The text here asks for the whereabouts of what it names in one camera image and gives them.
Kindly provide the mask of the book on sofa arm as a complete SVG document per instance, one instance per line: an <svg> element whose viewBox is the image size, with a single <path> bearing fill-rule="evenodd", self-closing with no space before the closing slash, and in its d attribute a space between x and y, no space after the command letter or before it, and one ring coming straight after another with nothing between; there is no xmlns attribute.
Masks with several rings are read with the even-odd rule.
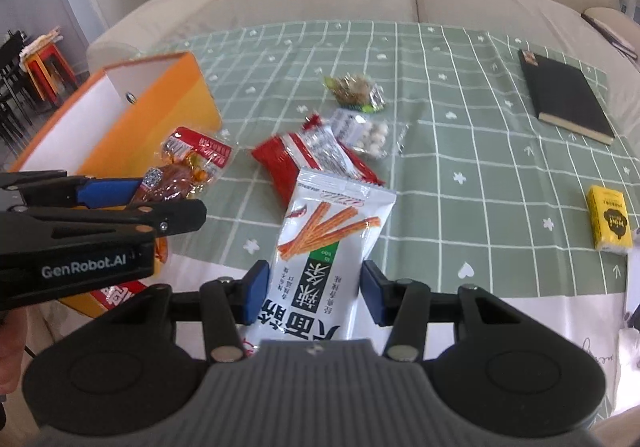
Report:
<svg viewBox="0 0 640 447"><path fill-rule="evenodd" d="M613 48L632 62L639 61L639 25L612 8L593 7L582 13L582 19L597 30Z"/></svg>

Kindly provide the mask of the person left hand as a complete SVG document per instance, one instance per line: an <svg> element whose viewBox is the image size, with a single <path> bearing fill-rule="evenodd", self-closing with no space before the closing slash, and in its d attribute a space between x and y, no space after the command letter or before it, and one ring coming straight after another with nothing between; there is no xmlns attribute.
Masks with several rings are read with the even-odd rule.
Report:
<svg viewBox="0 0 640 447"><path fill-rule="evenodd" d="M0 393L2 395L14 392L20 381L27 329L25 308L9 311L1 323Z"/></svg>

